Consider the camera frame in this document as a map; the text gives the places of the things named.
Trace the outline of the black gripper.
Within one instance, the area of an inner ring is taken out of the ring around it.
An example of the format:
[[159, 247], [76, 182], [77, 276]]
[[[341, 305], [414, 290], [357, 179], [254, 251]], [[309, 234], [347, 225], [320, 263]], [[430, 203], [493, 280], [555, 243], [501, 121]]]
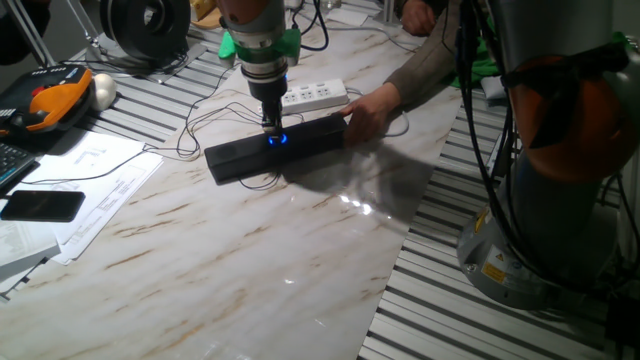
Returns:
[[267, 80], [249, 78], [248, 85], [251, 95], [263, 103], [263, 131], [267, 134], [276, 134], [277, 131], [282, 131], [282, 105], [280, 102], [287, 92], [286, 76]]

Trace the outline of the person left hand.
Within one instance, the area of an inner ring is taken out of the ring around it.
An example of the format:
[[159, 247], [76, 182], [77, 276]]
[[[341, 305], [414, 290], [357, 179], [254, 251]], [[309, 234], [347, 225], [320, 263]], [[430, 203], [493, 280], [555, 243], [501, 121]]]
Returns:
[[344, 145], [353, 147], [376, 137], [385, 127], [390, 113], [400, 105], [399, 90], [386, 82], [341, 109], [339, 114], [350, 118], [344, 131]]

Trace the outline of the person right hand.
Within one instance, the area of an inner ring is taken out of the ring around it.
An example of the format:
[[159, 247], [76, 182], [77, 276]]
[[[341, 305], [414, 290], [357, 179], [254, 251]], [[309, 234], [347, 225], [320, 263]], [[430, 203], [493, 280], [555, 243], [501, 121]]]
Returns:
[[436, 26], [436, 17], [423, 0], [407, 0], [402, 6], [401, 23], [410, 35], [429, 36]]

